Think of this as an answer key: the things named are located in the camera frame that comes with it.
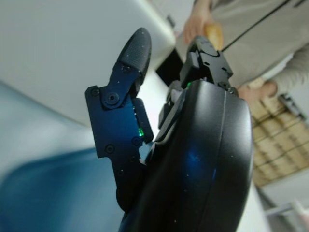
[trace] robotic hand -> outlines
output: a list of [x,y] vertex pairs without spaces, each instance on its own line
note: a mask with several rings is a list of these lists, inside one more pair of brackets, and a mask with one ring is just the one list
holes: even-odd
[[150,53],[150,35],[141,28],[108,85],[85,92],[98,157],[111,159],[125,211],[119,231],[234,232],[251,182],[253,140],[249,108],[228,82],[232,71],[205,37],[192,41],[142,162],[139,147],[153,133],[136,95]]

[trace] sleeve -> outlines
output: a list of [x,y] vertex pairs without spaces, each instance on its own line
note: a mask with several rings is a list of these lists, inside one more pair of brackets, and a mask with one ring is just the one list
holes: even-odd
[[294,53],[286,67],[270,81],[277,84],[277,96],[287,93],[295,86],[309,82],[309,43]]
[[[203,0],[194,0],[194,5],[197,3],[197,1],[203,1]],[[227,0],[211,0],[211,9],[214,9],[220,2],[225,2],[225,1]]]

